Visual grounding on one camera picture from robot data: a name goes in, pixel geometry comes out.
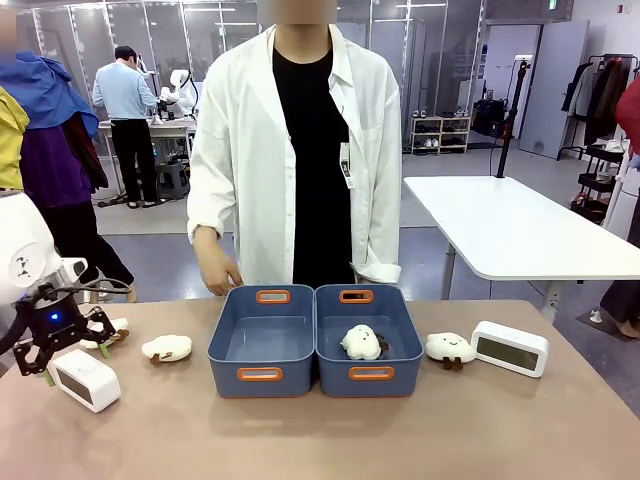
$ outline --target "orange handle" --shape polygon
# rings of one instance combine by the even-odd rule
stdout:
[[[393,367],[351,367],[349,369],[349,378],[356,382],[391,380],[395,376],[396,370]]]
[[[256,293],[256,302],[267,305],[276,303],[289,303],[291,293],[288,290],[260,290]]]
[[[284,374],[278,367],[239,368],[238,380],[241,382],[278,382]]]
[[[338,297],[340,303],[371,303],[373,292],[371,290],[342,290]]]

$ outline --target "clock display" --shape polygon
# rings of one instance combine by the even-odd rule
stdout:
[[[538,364],[537,353],[527,352],[526,350],[495,342],[484,337],[478,338],[477,351],[482,355],[502,360],[503,362],[531,371],[535,371],[536,365]]]
[[[67,375],[64,371],[58,370],[58,378],[60,379],[60,383],[62,383],[65,387],[71,390],[73,393],[78,395],[80,398],[86,400],[90,404],[93,405],[93,400],[91,400],[91,392],[87,387],[78,382],[75,378]]]

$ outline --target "white lab coat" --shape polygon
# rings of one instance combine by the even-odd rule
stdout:
[[[234,215],[240,273],[245,283],[259,285],[293,281],[296,217],[313,215],[296,212],[296,155],[273,76],[274,31],[271,27],[230,50],[209,68],[187,202],[191,238],[199,225],[222,235],[225,219]],[[353,267],[371,281],[396,283],[402,175],[398,84],[382,57],[345,40],[334,25],[330,32],[329,89],[349,126],[355,183]],[[331,225],[318,225],[318,235],[332,235]]]

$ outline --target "black pole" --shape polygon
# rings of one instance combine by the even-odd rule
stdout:
[[[518,83],[516,83],[516,91],[513,94],[513,102],[511,102],[511,110],[509,110],[509,117],[507,118],[507,128],[504,132],[504,143],[502,145],[502,155],[500,155],[497,178],[504,178],[504,167],[507,164],[507,155],[509,154],[509,145],[511,145],[511,136],[513,134],[513,124],[518,114],[518,102],[520,101],[520,93],[522,92],[522,84],[524,83],[524,76],[527,74],[527,68],[529,68],[529,64],[523,60],[518,70]]]

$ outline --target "person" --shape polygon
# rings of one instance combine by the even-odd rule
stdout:
[[[161,205],[158,198],[155,158],[146,111],[155,108],[153,96],[144,77],[137,71],[138,56],[127,46],[117,47],[116,60],[98,69],[93,84],[93,104],[105,107],[111,119],[113,146],[120,162],[122,181],[127,192],[127,206],[138,208],[140,189],[136,158],[142,176],[142,208]]]
[[[335,5],[273,2],[276,26],[220,56],[203,85],[187,211],[204,283],[218,295],[243,283],[396,283],[391,68],[328,24]],[[220,246],[231,215],[238,266]]]
[[[631,141],[629,168],[640,169],[640,78],[620,98],[616,120]],[[640,248],[640,201],[636,203],[627,240]],[[613,282],[600,301],[600,313],[613,320],[625,337],[640,339],[640,281]]]
[[[12,141],[6,152],[10,163],[4,166],[11,175],[0,180],[7,188],[24,190],[29,196],[61,256],[87,260],[81,283],[98,280],[102,272],[106,278],[129,285],[127,300],[133,302],[134,277],[98,234],[91,203],[91,194],[108,186],[91,140],[98,131],[98,117],[71,87],[71,81],[60,63],[32,52],[18,52],[0,62],[3,103],[16,122],[12,128],[21,132],[21,143],[16,132],[10,132]],[[98,299],[97,294],[91,295],[92,303]]]

